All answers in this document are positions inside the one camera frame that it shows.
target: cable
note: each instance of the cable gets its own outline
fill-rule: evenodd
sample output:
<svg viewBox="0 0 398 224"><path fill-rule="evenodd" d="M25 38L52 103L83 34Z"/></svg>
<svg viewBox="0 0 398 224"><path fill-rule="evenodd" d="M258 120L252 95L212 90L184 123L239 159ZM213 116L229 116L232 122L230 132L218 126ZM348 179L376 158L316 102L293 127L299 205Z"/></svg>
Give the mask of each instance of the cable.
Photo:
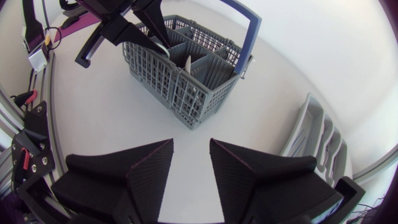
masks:
<svg viewBox="0 0 398 224"><path fill-rule="evenodd" d="M369 205L364 205L364 204L358 204L358 205L366 206L366 207L371 208L371 209L376 209L376 208L373 208L372 206L369 206Z"/></svg>
<svg viewBox="0 0 398 224"><path fill-rule="evenodd" d="M62 34L61 34L61 30L58 28L58 27L47 27L47 28L45 28L44 30L49 30L49 29L56 29L57 31L58 31L58 33L60 34L60 42L58 42L58 45L57 46L55 46L55 47L53 47L53 48L50 48L49 50L54 50L54 49L56 49L60 44L61 44L61 40L62 40Z"/></svg>

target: white wall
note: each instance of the white wall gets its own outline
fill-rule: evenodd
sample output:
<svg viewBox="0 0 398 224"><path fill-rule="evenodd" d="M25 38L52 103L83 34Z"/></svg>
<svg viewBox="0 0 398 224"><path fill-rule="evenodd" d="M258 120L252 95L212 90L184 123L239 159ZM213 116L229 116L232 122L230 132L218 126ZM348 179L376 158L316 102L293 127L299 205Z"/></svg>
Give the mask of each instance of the white wall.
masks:
<svg viewBox="0 0 398 224"><path fill-rule="evenodd" d="M193 1L247 24L220 1ZM378 1L240 1L262 17L259 37L290 60L328 102L348 143L354 173L395 146L398 47Z"/></svg>
<svg viewBox="0 0 398 224"><path fill-rule="evenodd" d="M22 1L6 1L0 30L0 82L9 95L18 95L27 91L32 69L22 47Z"/></svg>

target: gray plastic basket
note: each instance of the gray plastic basket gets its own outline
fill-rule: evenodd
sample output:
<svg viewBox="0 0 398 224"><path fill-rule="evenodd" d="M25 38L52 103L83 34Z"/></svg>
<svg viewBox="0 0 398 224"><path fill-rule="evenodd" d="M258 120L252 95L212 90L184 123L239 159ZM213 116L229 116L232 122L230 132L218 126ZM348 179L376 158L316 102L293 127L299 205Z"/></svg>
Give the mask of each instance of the gray plastic basket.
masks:
<svg viewBox="0 0 398 224"><path fill-rule="evenodd" d="M190 129L217 112L239 79L241 48L232 41L183 17L164 17L170 58L139 45L123 43L130 73ZM136 25L154 42L144 24ZM191 56L191 72L183 68Z"/></svg>
<svg viewBox="0 0 398 224"><path fill-rule="evenodd" d="M345 175L347 145L317 99L308 93L281 156L317 158L315 173L335 186Z"/></svg>

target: basket handle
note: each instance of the basket handle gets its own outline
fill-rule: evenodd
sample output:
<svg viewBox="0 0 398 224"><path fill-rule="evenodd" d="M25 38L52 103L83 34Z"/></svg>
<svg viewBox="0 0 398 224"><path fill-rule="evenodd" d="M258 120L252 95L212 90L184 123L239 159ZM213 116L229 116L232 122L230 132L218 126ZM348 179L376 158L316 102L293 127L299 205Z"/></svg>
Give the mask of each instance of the basket handle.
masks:
<svg viewBox="0 0 398 224"><path fill-rule="evenodd" d="M236 0L220 0L225 4L231 6L246 18L250 20L249 28L246 33L246 37L243 42L241 55L239 56L238 62L235 66L235 72L238 74L242 74L242 72L246 68L246 64L248 63L251 50L253 49L254 42L256 41L257 33L260 29L261 17L259 17L255 12L250 10L244 4L236 1Z"/></svg>

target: screw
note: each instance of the screw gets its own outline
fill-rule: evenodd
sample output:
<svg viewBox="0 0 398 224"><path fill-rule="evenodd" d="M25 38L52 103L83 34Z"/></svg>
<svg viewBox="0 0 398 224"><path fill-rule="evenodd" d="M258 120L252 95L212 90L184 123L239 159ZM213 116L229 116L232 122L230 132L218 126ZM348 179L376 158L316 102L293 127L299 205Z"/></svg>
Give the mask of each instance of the screw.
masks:
<svg viewBox="0 0 398 224"><path fill-rule="evenodd" d="M43 165L47 165L47 162L48 162L49 160L47 159L47 157L43 157L43 159L42 159L42 163L43 163Z"/></svg>

